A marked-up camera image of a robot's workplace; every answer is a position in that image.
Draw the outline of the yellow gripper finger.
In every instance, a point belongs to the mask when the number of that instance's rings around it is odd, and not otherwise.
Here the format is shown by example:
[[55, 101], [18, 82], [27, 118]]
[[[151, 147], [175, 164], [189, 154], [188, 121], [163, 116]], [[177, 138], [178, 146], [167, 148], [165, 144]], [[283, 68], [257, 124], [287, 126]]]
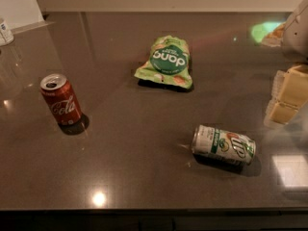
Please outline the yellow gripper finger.
[[271, 100], [267, 106], [264, 124], [269, 128], [281, 128], [287, 125], [297, 114], [297, 109]]
[[282, 104], [301, 108], [308, 101], [308, 65], [294, 64], [287, 71], [278, 70], [271, 95]]

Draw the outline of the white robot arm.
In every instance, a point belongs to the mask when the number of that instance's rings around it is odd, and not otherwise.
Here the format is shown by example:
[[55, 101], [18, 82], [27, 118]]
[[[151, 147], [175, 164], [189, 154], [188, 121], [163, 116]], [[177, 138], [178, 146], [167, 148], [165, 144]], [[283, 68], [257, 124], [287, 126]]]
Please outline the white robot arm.
[[293, 64], [276, 72], [264, 118], [266, 126], [280, 128], [308, 102], [308, 0], [302, 0], [285, 22], [265, 35], [262, 44], [280, 46]]

